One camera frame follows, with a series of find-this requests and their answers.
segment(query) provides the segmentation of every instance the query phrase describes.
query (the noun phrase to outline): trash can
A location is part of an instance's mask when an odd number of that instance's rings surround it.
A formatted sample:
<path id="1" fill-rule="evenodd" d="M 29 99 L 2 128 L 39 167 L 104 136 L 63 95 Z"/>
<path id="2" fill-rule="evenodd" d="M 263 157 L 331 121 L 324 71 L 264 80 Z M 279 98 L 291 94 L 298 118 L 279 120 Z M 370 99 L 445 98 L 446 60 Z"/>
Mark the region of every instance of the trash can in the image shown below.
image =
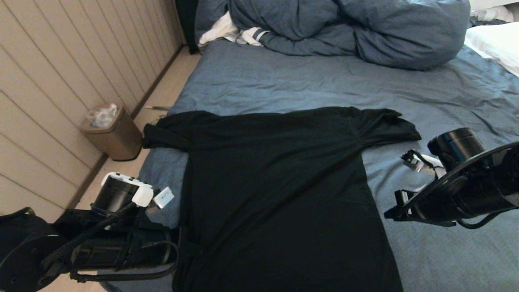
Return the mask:
<path id="1" fill-rule="evenodd" d="M 92 110 L 109 107 L 110 104 L 102 104 Z M 92 120 L 85 119 L 81 131 L 111 159 L 128 161 L 137 158 L 142 147 L 142 134 L 121 104 L 117 104 L 117 112 L 107 126 L 95 127 L 92 124 Z"/>

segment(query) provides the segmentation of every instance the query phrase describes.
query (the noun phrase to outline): wood paneled wall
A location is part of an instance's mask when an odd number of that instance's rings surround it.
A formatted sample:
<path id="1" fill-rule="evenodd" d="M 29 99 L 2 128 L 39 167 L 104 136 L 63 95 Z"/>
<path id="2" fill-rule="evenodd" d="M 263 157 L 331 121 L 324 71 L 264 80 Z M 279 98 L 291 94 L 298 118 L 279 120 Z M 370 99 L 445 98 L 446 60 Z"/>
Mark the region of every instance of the wood paneled wall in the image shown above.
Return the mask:
<path id="1" fill-rule="evenodd" d="M 0 213 L 55 220 L 102 153 L 90 108 L 132 112 L 181 47 L 172 0 L 0 0 Z"/>

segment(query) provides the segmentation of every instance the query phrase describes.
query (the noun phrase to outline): bed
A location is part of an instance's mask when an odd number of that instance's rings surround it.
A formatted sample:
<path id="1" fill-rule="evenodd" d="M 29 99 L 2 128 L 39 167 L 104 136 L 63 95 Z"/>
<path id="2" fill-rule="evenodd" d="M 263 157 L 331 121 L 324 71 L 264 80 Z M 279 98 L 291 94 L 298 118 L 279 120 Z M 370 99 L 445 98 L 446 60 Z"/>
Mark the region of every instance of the bed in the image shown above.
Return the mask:
<path id="1" fill-rule="evenodd" d="M 329 106 L 389 108 L 414 123 L 423 139 L 370 148 L 362 157 L 380 216 L 395 205 L 393 192 L 430 178 L 402 165 L 409 149 L 470 127 L 487 149 L 519 140 L 517 77 L 468 47 L 427 71 L 389 68 L 356 56 L 287 56 L 223 39 L 211 42 L 169 114 L 203 110 L 217 115 L 286 113 Z M 179 221 L 187 154 L 153 149 L 140 177 L 176 195 L 150 215 L 169 227 Z M 477 230 L 383 219 L 404 291 L 517 291 L 519 211 Z M 106 283 L 111 291 L 170 291 L 171 277 Z"/>

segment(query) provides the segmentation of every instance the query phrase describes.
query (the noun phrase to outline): baseboard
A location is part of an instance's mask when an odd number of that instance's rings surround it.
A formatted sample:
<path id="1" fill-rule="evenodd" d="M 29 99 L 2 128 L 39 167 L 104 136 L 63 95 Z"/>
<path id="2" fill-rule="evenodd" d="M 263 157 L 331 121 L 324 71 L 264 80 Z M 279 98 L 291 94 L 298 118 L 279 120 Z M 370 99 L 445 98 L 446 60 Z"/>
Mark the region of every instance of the baseboard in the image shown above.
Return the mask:
<path id="1" fill-rule="evenodd" d="M 141 109 L 144 107 L 144 104 L 148 101 L 148 98 L 152 95 L 153 91 L 155 90 L 155 88 L 157 87 L 159 82 L 162 80 L 162 78 L 164 77 L 166 72 L 169 70 L 169 67 L 171 66 L 171 64 L 173 64 L 175 59 L 179 56 L 179 54 L 182 51 L 183 47 L 184 46 L 182 45 L 182 46 L 180 46 L 180 48 L 178 50 L 176 50 L 176 52 L 173 54 L 171 59 L 168 61 L 168 63 L 164 67 L 164 69 L 162 71 L 160 71 L 160 74 L 157 76 L 155 81 L 149 87 L 148 91 L 146 92 L 146 94 L 144 95 L 142 100 L 139 102 L 139 104 L 137 104 L 137 107 L 135 107 L 135 109 L 131 113 L 131 117 L 132 118 L 135 118 L 137 116 L 137 114 L 141 111 Z M 108 155 L 103 153 L 103 155 L 95 163 L 94 167 L 92 168 L 92 170 L 88 174 L 87 178 L 83 181 L 83 183 L 77 189 L 76 194 L 74 195 L 74 197 L 70 201 L 69 205 L 67 206 L 68 209 L 75 208 L 76 205 L 79 203 L 79 201 L 81 201 L 81 198 L 83 197 L 83 195 L 87 191 L 87 189 L 90 186 L 90 184 L 94 181 L 94 178 L 97 176 L 97 174 L 99 173 L 99 171 L 101 170 L 101 168 L 103 167 L 103 165 L 104 165 L 104 163 L 106 162 L 107 159 L 108 159 Z"/>

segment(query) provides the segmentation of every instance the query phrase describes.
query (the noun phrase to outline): wooden floor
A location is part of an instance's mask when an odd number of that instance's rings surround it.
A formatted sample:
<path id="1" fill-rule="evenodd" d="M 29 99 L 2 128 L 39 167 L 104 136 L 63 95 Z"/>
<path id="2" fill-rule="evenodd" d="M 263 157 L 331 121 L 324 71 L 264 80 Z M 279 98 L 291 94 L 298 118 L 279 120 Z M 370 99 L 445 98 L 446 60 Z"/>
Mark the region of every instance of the wooden floor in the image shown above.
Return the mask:
<path id="1" fill-rule="evenodd" d="M 146 102 L 146 105 L 155 105 L 159 107 L 170 107 L 172 106 L 180 92 L 186 84 L 187 78 L 191 75 L 191 72 L 195 69 L 198 61 L 200 60 L 200 54 L 190 55 L 187 47 L 184 47 L 179 53 L 169 70 L 166 72 L 157 88 L 153 91 L 152 95 Z M 144 125 L 151 123 L 159 118 L 160 115 L 166 114 L 165 111 L 155 111 L 143 108 L 135 118 L 135 123 L 142 131 Z M 149 149 L 143 149 L 139 154 L 139 157 L 133 161 L 128 162 L 116 162 L 108 159 L 103 165 L 95 179 L 93 180 L 90 187 L 85 192 L 85 195 L 81 198 L 81 201 L 77 205 L 77 209 L 89 209 L 90 203 L 95 201 L 95 198 L 101 190 L 101 181 L 106 173 L 115 171 L 128 176 L 139 175 L 139 170 L 148 155 Z M 62 292 L 62 291 L 74 291 L 74 292 L 104 292 L 104 289 L 98 284 L 93 282 L 87 282 L 85 284 L 77 283 L 70 280 L 68 274 L 61 275 L 58 279 L 52 282 L 49 286 L 42 289 L 43 292 Z"/>

